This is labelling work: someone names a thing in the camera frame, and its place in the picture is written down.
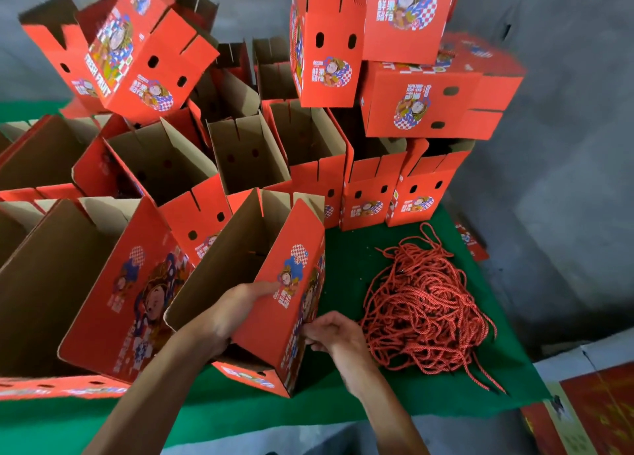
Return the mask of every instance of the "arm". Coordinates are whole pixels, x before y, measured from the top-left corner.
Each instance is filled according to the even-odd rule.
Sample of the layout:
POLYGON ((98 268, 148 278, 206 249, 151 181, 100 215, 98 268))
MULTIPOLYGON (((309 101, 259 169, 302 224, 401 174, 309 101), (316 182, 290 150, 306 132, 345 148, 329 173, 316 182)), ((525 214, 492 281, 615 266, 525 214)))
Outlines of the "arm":
POLYGON ((180 329, 117 403, 84 455, 160 453, 202 367, 225 350, 255 300, 279 286, 238 285, 180 329))
POLYGON ((361 327, 338 312, 303 328, 313 350, 327 352, 350 393, 359 399, 381 455, 429 455, 409 414, 370 356, 361 327))

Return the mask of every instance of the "pile of red rope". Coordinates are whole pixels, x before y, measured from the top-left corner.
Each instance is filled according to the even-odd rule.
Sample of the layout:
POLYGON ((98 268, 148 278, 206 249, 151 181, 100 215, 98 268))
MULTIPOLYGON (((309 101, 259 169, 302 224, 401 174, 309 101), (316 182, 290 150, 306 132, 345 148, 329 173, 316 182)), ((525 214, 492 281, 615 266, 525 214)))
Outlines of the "pile of red rope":
POLYGON ((361 327, 372 355, 389 370, 416 365, 425 374, 437 374, 464 367, 473 381, 489 390, 469 371, 475 362, 487 379, 506 393, 482 368, 474 352, 489 334, 489 324, 497 335, 495 324, 476 306, 467 291, 465 273, 451 264, 453 254, 442 247, 432 226, 422 223, 420 231, 422 236, 407 237, 398 246, 377 248, 394 262, 374 278, 363 303, 361 327), (424 232, 425 226, 434 239, 424 232), (421 240, 431 248, 408 243, 412 240, 421 240), (398 361, 394 359, 404 361, 395 366, 398 361))

